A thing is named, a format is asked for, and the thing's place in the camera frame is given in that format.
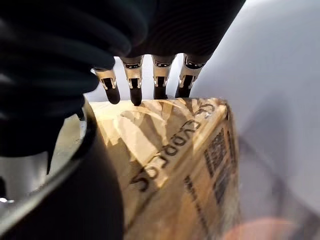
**cardboard box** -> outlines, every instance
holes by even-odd
[[[225,101],[92,102],[124,202],[126,240],[220,239],[240,221]]]

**robotic finger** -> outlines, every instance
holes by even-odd
[[[144,56],[137,57],[121,57],[123,63],[126,80],[130,88],[131,102],[135,106],[139,106],[142,101],[142,63]]]
[[[119,103],[120,93],[114,70],[107,70],[95,67],[94,72],[95,75],[99,78],[100,82],[102,83],[109,102],[112,104]]]

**black cable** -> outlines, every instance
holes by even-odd
[[[51,153],[64,119],[98,86],[90,69],[112,69],[114,56],[140,44],[155,6],[153,0],[0,2],[0,156]]]

